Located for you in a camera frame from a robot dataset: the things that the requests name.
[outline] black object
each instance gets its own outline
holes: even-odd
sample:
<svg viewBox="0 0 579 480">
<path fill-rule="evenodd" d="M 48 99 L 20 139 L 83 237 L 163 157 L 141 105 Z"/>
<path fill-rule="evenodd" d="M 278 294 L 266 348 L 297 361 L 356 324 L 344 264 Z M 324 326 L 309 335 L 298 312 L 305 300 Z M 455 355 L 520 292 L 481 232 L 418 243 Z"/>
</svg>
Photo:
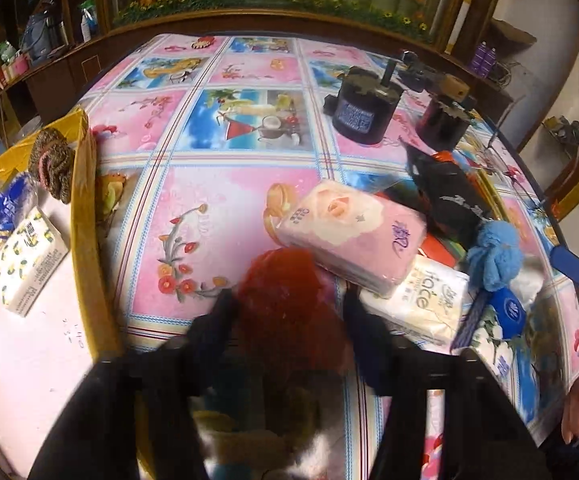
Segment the black object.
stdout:
<svg viewBox="0 0 579 480">
<path fill-rule="evenodd" d="M 468 115 L 455 104 L 432 96 L 425 114 L 416 124 L 421 140 L 437 152 L 454 150 L 469 126 Z"/>
<path fill-rule="evenodd" d="M 328 95 L 323 106 L 338 133 L 359 144 L 378 144 L 383 140 L 403 94 L 403 88 L 391 81 L 395 67 L 396 62 L 389 60 L 381 80 L 364 68 L 349 69 L 338 96 Z"/>
<path fill-rule="evenodd" d="M 467 313 L 467 316 L 458 327 L 458 331 L 454 341 L 451 343 L 451 349 L 456 348 L 466 348 L 472 342 L 474 337 L 474 332 L 476 331 L 476 326 L 478 322 L 483 317 L 483 312 L 485 311 L 485 306 L 489 303 L 492 293 L 484 288 L 478 291 L 476 294 L 476 299 L 472 302 L 472 306 Z"/>
<path fill-rule="evenodd" d="M 491 210 L 465 172 L 453 162 L 441 162 L 406 144 L 407 171 L 423 196 L 428 226 L 471 247 L 480 224 Z"/>
<path fill-rule="evenodd" d="M 231 291 L 223 291 L 186 336 L 96 364 L 49 433 L 29 480 L 138 480 L 138 392 L 148 410 L 156 480 L 208 480 L 188 397 L 210 386 L 237 310 Z M 473 351 L 425 352 L 392 336 L 365 311 L 356 286 L 345 295 L 343 315 L 365 381 L 393 397 L 370 480 L 421 477 L 430 389 L 445 390 L 440 479 L 549 478 L 529 432 Z"/>
</svg>

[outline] blue fabric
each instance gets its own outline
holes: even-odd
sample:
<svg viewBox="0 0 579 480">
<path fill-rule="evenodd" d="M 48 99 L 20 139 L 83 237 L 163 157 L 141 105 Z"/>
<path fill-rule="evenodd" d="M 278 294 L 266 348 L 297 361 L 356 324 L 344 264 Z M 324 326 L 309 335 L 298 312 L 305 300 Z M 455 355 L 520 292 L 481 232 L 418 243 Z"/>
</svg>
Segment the blue fabric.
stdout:
<svg viewBox="0 0 579 480">
<path fill-rule="evenodd" d="M 467 251 L 469 284 L 495 292 L 509 284 L 522 263 L 516 228 L 509 222 L 486 222 L 478 232 L 476 245 Z"/>
</svg>

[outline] brand logo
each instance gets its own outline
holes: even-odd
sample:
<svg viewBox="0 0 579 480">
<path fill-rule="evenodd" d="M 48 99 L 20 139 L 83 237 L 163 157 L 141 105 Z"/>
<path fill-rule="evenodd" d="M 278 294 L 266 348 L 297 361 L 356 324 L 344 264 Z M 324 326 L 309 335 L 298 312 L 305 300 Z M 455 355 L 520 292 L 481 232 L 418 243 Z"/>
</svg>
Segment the brand logo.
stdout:
<svg viewBox="0 0 579 480">
<path fill-rule="evenodd" d="M 400 256 L 403 249 L 409 247 L 410 234 L 407 225 L 402 222 L 394 222 L 392 224 L 392 234 L 394 236 L 392 248 L 394 249 L 394 252 Z"/>
<path fill-rule="evenodd" d="M 521 306 L 516 303 L 514 300 L 508 298 L 505 300 L 505 314 L 509 317 L 512 321 L 518 322 L 521 319 Z"/>
</svg>

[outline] plastic tablecloth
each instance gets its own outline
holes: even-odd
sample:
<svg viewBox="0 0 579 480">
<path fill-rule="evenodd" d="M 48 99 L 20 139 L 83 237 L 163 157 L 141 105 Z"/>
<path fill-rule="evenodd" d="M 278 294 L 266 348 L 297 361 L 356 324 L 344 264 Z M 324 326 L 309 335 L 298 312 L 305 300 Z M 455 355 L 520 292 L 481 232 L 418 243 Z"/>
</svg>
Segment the plastic tablecloth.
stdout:
<svg viewBox="0 0 579 480">
<path fill-rule="evenodd" d="M 278 247 L 273 225 L 280 210 L 321 178 L 369 191 L 413 187 L 403 143 L 431 152 L 414 128 L 429 102 L 425 92 L 403 93 L 377 146 L 339 135 L 322 113 L 339 74 L 354 65 L 381 72 L 386 62 L 299 38 L 164 34 L 84 95 L 80 105 L 96 132 L 98 172 L 127 177 L 99 243 L 128 344 L 149 351 L 184 333 L 221 288 L 242 279 L 254 257 Z M 482 145 L 491 135 L 483 121 L 474 121 L 456 158 L 487 167 Z M 494 148 L 531 190 L 500 140 Z M 509 345 L 511 367 L 499 377 L 540 443 L 579 375 L 579 302 L 572 282 L 549 265 L 557 240 L 548 217 L 528 208 L 504 174 L 488 178 L 521 234 L 521 248 L 542 261 L 548 276 L 523 335 Z M 329 283 L 340 306 L 345 284 L 333 276 Z M 229 433 L 241 459 L 214 468 L 214 478 L 261 476 L 270 467 L 260 457 L 271 455 L 279 438 L 300 447 L 314 435 L 327 443 L 325 476 L 367 478 L 390 399 L 376 397 L 357 373 L 306 373 L 279 386 L 234 344 L 220 377 L 196 400 L 196 422 Z M 442 447 L 442 393 L 430 392 L 429 399 L 422 478 L 437 475 Z M 252 447 L 256 453 L 247 451 Z"/>
</svg>

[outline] pink container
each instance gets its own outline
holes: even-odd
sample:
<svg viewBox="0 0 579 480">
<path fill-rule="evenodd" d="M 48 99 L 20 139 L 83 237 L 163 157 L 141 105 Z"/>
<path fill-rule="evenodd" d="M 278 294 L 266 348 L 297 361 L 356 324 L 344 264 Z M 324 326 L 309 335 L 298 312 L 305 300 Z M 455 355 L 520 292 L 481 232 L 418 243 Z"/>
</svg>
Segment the pink container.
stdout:
<svg viewBox="0 0 579 480">
<path fill-rule="evenodd" d="M 29 70 L 29 61 L 23 54 L 16 54 L 16 57 L 10 63 L 10 69 L 14 78 L 23 75 Z"/>
<path fill-rule="evenodd" d="M 426 233 L 423 216 L 403 205 L 322 180 L 276 230 L 287 245 L 381 296 L 407 277 Z"/>
</svg>

